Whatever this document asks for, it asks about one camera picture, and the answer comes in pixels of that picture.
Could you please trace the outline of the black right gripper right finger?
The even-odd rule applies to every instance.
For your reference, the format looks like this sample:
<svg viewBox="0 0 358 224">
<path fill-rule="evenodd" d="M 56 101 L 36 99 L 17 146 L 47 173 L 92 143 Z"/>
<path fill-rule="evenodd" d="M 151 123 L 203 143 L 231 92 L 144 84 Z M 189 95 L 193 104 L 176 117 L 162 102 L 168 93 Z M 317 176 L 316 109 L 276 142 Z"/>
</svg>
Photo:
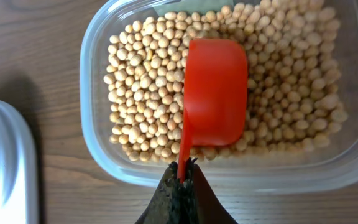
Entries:
<svg viewBox="0 0 358 224">
<path fill-rule="evenodd" d="M 218 200 L 196 159 L 187 160 L 183 184 L 184 223 L 237 224 Z"/>
</svg>

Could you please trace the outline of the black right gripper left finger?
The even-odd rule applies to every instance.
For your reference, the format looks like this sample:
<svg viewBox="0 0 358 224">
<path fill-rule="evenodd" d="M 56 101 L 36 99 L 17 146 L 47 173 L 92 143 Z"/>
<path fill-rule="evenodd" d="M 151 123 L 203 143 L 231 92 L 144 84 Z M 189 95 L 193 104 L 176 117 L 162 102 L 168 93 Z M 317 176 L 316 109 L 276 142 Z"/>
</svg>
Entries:
<svg viewBox="0 0 358 224">
<path fill-rule="evenodd" d="M 135 224 L 178 224 L 181 219 L 181 188 L 177 178 L 178 164 L 171 162 L 152 199 Z"/>
</svg>

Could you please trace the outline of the red plastic measuring scoop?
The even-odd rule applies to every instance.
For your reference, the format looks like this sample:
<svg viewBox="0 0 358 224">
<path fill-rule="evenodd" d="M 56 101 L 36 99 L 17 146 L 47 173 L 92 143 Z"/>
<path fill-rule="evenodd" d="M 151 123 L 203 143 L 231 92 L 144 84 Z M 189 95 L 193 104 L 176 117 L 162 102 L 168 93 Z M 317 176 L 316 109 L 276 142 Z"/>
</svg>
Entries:
<svg viewBox="0 0 358 224">
<path fill-rule="evenodd" d="M 239 139 L 246 120 L 247 81 L 247 57 L 238 43 L 190 41 L 177 171 L 181 181 L 193 146 L 227 146 Z"/>
</svg>

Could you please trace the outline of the white digital kitchen scale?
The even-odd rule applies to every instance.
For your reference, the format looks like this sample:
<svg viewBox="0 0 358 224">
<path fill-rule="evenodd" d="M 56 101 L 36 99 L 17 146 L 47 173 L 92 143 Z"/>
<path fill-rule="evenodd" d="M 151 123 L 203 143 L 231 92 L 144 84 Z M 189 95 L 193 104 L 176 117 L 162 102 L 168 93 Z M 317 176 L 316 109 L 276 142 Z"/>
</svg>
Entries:
<svg viewBox="0 0 358 224">
<path fill-rule="evenodd" d="M 28 124 L 0 101 L 0 223 L 39 223 L 35 142 Z"/>
</svg>

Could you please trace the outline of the clear plastic container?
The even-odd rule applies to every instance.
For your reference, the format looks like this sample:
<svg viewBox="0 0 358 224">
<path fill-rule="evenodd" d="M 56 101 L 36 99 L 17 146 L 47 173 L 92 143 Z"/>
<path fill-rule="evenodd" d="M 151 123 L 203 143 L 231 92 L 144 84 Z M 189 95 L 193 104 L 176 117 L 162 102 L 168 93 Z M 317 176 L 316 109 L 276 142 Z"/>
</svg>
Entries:
<svg viewBox="0 0 358 224">
<path fill-rule="evenodd" d="M 264 156 L 206 161 L 200 164 L 211 185 L 251 192 L 297 194 L 340 188 L 358 182 L 358 1 L 330 1 L 342 25 L 334 49 L 342 77 L 339 96 L 350 117 L 331 144 L 312 152 L 269 152 Z M 103 78 L 109 38 L 130 22 L 177 9 L 206 12 L 217 1 L 108 1 L 93 17 L 80 50 L 80 110 L 84 139 L 96 163 L 123 182 L 155 187 L 166 165 L 133 162 L 110 142 L 108 88 Z M 185 92 L 185 145 L 178 164 L 185 167 L 191 146 L 224 146 L 240 136 L 246 112 L 245 56 L 229 40 L 200 40 L 192 58 L 204 70 L 190 72 Z"/>
</svg>

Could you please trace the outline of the pile of soybeans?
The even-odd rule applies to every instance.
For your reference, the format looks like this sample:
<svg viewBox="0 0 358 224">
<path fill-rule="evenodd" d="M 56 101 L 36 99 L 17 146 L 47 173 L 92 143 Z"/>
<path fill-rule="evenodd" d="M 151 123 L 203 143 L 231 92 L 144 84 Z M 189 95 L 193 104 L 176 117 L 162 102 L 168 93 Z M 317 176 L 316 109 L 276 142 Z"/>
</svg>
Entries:
<svg viewBox="0 0 358 224">
<path fill-rule="evenodd" d="M 341 21 L 324 1 L 223 5 L 204 14 L 172 9 L 126 24 L 109 37 L 103 82 L 111 113 L 109 142 L 130 161 L 178 159 L 185 130 L 190 44 L 225 39 L 246 54 L 247 71 L 202 75 L 195 87 L 217 95 L 212 131 L 222 131 L 230 100 L 247 109 L 228 144 L 195 142 L 190 157 L 214 160 L 255 152 L 314 151 L 330 145 L 348 114 L 338 95 L 333 51 Z"/>
</svg>

